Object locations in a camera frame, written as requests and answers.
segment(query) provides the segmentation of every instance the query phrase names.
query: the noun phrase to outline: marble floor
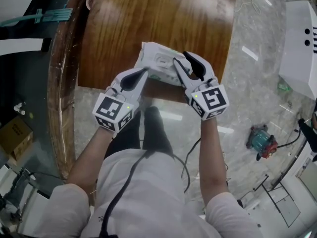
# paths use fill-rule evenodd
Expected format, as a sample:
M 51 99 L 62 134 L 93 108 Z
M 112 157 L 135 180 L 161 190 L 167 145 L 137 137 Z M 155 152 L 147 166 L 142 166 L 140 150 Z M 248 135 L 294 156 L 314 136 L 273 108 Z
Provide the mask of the marble floor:
M 279 144 L 297 137 L 297 113 L 311 114 L 314 101 L 296 92 L 277 89 L 278 71 L 285 41 L 285 2 L 293 0 L 236 0 L 231 46 L 222 83 L 226 87 L 230 107 L 218 117 L 219 135 L 228 165 L 229 190 L 236 198 L 252 190 L 269 175 L 280 175 L 296 155 L 303 136 L 290 147 L 279 149 L 269 159 L 256 161 L 256 152 L 245 147 L 251 126 L 267 124 L 269 133 Z M 78 156 L 97 129 L 91 112 L 98 90 L 77 87 L 75 91 L 75 151 Z M 200 118 L 186 104 L 153 100 L 161 111 L 166 134 L 174 153 L 182 158 L 200 138 Z M 202 205 L 199 188 L 199 145 L 190 155 L 188 169 L 191 186 L 187 202 Z

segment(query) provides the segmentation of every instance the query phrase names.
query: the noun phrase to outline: black pants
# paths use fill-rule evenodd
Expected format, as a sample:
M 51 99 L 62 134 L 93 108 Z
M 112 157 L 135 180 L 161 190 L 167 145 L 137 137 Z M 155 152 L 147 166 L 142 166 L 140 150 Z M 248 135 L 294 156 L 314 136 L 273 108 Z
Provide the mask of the black pants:
M 110 143 L 105 158 L 125 149 L 141 149 L 139 138 L 141 112 L 118 133 Z M 149 107 L 144 113 L 143 149 L 173 155 L 172 147 L 164 131 L 162 117 L 157 107 Z

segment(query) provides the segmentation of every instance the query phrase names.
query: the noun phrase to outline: black wire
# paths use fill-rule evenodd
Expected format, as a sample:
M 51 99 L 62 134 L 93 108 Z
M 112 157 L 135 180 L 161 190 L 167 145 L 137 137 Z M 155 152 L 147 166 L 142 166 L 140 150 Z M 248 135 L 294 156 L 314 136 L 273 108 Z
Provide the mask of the black wire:
M 186 167 L 186 164 L 180 159 L 178 158 L 176 155 L 174 155 L 174 158 L 176 158 L 183 166 L 184 166 L 184 169 L 186 170 L 186 174 L 187 174 L 187 177 L 188 177 L 188 182 L 187 182 L 187 187 L 186 189 L 184 190 L 184 193 L 189 189 L 189 186 L 190 186 L 190 176 L 189 176 L 189 172 L 188 172 L 188 169 Z
M 277 149 L 295 143 L 295 142 L 299 139 L 300 136 L 301 136 L 301 130 L 299 130 L 298 137 L 297 137 L 294 141 L 292 141 L 292 142 L 290 142 L 290 143 L 287 143 L 287 144 L 284 144 L 284 145 L 279 145 L 279 146 L 277 147 Z
M 132 176 L 134 174 L 134 171 L 135 169 L 137 168 L 139 162 L 144 159 L 144 158 L 148 158 L 149 156 L 151 156 L 154 152 L 152 151 L 146 151 L 132 166 L 131 170 L 130 170 L 130 174 L 128 176 L 128 179 L 127 181 L 125 181 L 123 187 L 121 188 L 121 190 L 118 192 L 118 194 L 114 197 L 114 199 L 111 201 L 111 203 L 109 204 L 106 212 L 105 212 L 105 215 L 104 215 L 104 220 L 103 220 L 103 223 L 102 223 L 102 227 L 101 227 L 101 230 L 100 230 L 100 233 L 99 233 L 99 237 L 109 237 L 109 234 L 108 234 L 108 231 L 107 231 L 107 227 L 108 227 L 108 221 L 109 221 L 109 218 L 110 218 L 110 215 L 111 215 L 111 212 L 113 211 L 114 207 L 116 206 L 116 204 L 119 202 L 119 200 L 121 199 L 122 195 L 124 194 L 125 190 L 127 189 L 128 185 L 130 184 L 131 182 L 131 179 L 132 179 Z M 190 186 L 190 176 L 189 176 L 189 172 L 188 172 L 188 169 L 185 165 L 185 163 L 179 158 L 177 157 L 176 155 L 174 155 L 174 158 L 176 158 L 185 168 L 186 170 L 186 174 L 188 176 L 188 183 L 187 183 L 187 187 L 186 189 L 184 190 L 184 193 L 188 190 L 189 186 Z
M 118 203 L 118 201 L 120 200 L 120 198 L 122 197 L 122 195 L 124 194 L 125 190 L 127 189 L 128 185 L 131 182 L 133 173 L 135 171 L 135 169 L 137 168 L 139 162 L 144 159 L 147 155 L 148 155 L 148 151 L 146 151 L 132 166 L 131 170 L 130 170 L 130 174 L 129 177 L 127 179 L 127 181 L 125 181 L 123 187 L 121 188 L 121 190 L 118 192 L 118 194 L 114 197 L 114 199 L 111 201 L 111 203 L 109 204 L 105 215 L 104 215 L 104 220 L 101 226 L 101 230 L 99 233 L 99 237 L 108 237 L 108 231 L 107 231 L 107 227 L 108 227 L 108 221 L 111 215 L 111 212 L 113 211 L 114 207 L 116 206 L 116 204 Z
M 184 170 L 185 170 L 185 167 L 187 166 L 187 161 L 188 161 L 189 155 L 192 153 L 192 151 L 195 149 L 196 145 L 200 142 L 201 139 L 202 139 L 202 138 L 199 138 L 199 139 L 196 141 L 196 143 L 193 145 L 192 149 L 190 149 L 190 151 L 189 151 L 188 154 L 186 155 L 186 159 L 185 159 L 184 167 L 183 167 L 183 170 L 182 170 L 181 178 L 183 178 Z

